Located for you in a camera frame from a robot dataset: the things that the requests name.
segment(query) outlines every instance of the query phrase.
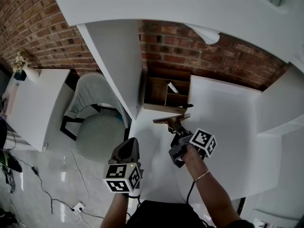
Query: electrical outlet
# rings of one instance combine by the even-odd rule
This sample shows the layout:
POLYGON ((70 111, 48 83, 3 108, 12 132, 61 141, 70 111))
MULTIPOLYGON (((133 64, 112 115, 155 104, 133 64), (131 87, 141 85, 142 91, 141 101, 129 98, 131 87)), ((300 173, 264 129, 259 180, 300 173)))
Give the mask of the electrical outlet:
POLYGON ((74 213, 76 214, 76 213, 81 213, 81 210, 84 210, 85 209, 85 207, 83 206, 83 204, 82 203, 77 203, 77 205, 74 207, 74 213))

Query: red brick wall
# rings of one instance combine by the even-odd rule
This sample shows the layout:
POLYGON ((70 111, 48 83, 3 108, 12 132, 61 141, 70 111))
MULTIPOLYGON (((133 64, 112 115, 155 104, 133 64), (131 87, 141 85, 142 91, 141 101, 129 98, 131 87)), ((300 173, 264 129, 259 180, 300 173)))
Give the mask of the red brick wall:
POLYGON ((190 72, 265 90, 290 67, 282 60, 240 39, 220 34, 207 45, 180 23, 140 20, 143 65, 190 72))
POLYGON ((10 72, 20 50, 28 53, 30 67, 69 68, 79 75, 99 70, 56 0, 0 0, 0 42, 0 63, 10 72))

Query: chair backrest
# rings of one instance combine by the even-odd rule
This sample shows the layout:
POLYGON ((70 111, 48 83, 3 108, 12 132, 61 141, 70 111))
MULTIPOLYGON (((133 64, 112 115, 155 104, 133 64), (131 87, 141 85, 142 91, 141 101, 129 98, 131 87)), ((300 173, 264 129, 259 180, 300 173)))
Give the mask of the chair backrest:
POLYGON ((93 104, 106 103, 116 108, 123 117, 125 127, 128 127, 128 118, 125 109, 116 97, 104 75, 89 73, 80 77, 72 102, 65 112, 65 116, 76 118, 85 107, 93 104))

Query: black shirt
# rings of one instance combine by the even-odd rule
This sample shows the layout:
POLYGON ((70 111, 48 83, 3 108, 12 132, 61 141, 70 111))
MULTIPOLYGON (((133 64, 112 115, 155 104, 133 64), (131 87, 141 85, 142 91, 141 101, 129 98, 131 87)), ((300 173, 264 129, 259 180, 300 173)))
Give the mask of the black shirt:
MULTIPOLYGON (((168 227, 168 228, 200 228, 205 227, 201 219, 188 204, 160 203, 144 201, 132 217, 126 228, 168 227)), ((226 228, 254 228, 245 221, 237 220, 226 228)))

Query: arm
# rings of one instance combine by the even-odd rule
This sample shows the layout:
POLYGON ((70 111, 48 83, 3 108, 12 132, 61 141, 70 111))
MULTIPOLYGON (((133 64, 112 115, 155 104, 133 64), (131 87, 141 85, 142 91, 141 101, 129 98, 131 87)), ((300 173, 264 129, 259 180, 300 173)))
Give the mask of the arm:
POLYGON ((129 199, 123 194, 115 194, 100 228, 123 228, 127 217, 128 202, 129 199))
MULTIPOLYGON (((194 180, 208 171, 206 164, 192 145, 187 145, 187 152, 182 160, 186 163, 194 180)), ((210 172, 199 179, 196 186, 214 224, 218 228, 223 228, 231 222, 241 219, 234 211, 229 195, 210 172)))

